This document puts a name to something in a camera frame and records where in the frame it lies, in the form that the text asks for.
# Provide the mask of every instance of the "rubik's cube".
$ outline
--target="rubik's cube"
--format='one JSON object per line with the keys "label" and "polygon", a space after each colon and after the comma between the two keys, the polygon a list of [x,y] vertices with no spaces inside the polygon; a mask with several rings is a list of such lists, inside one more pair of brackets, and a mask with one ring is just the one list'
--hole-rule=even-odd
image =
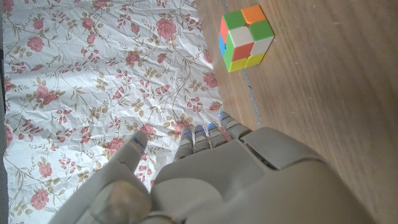
{"label": "rubik's cube", "polygon": [[257,65],[274,33],[259,5],[223,15],[219,47],[229,72]]}

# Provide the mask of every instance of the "wood grain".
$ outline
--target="wood grain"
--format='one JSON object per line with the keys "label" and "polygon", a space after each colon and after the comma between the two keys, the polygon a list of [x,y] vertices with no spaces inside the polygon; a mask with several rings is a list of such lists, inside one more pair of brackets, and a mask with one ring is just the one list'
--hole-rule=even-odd
{"label": "wood grain", "polygon": [[[226,3],[229,12],[260,4],[275,32],[264,61],[247,69],[264,126],[319,152],[379,223],[398,223],[397,1]],[[221,1],[197,4],[223,92]],[[226,110],[247,109],[248,94],[234,90]]]}

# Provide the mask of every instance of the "gray plastic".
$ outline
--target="gray plastic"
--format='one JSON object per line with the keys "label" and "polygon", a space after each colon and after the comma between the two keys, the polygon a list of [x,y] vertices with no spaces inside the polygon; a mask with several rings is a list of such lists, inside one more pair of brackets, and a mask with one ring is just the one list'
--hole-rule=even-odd
{"label": "gray plastic", "polygon": [[279,170],[303,160],[322,160],[308,146],[271,128],[258,129],[241,140]]}

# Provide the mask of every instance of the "green cube sticker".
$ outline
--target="green cube sticker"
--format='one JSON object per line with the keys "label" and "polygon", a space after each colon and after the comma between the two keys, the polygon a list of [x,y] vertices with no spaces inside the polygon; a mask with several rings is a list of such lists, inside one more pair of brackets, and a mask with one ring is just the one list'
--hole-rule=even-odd
{"label": "green cube sticker", "polygon": [[272,31],[268,21],[255,22],[250,25],[249,29],[254,41],[274,36],[274,32]]}
{"label": "green cube sticker", "polygon": [[240,10],[223,15],[228,30],[246,25],[243,14]]}

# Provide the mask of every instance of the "robot finger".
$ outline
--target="robot finger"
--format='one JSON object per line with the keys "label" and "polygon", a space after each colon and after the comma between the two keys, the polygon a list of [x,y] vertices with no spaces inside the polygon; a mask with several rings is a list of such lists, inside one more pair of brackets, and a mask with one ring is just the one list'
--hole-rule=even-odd
{"label": "robot finger", "polygon": [[223,133],[221,133],[215,124],[209,124],[208,131],[211,139],[211,146],[213,146],[213,148],[228,142]]}
{"label": "robot finger", "polygon": [[184,127],[181,132],[181,140],[174,156],[174,162],[193,154],[192,132],[189,127]]}
{"label": "robot finger", "polygon": [[111,161],[120,161],[134,170],[147,147],[148,137],[145,133],[138,130],[131,139],[123,145],[119,151],[112,157]]}
{"label": "robot finger", "polygon": [[202,125],[195,127],[195,147],[193,153],[203,151],[205,149],[210,149],[209,142],[206,138],[206,132]]}
{"label": "robot finger", "polygon": [[238,123],[237,121],[235,121],[235,119],[233,119],[228,113],[225,113],[224,111],[219,113],[218,118],[220,119],[222,127],[224,127],[229,136],[231,136],[231,139],[239,139],[251,132],[248,127]]}

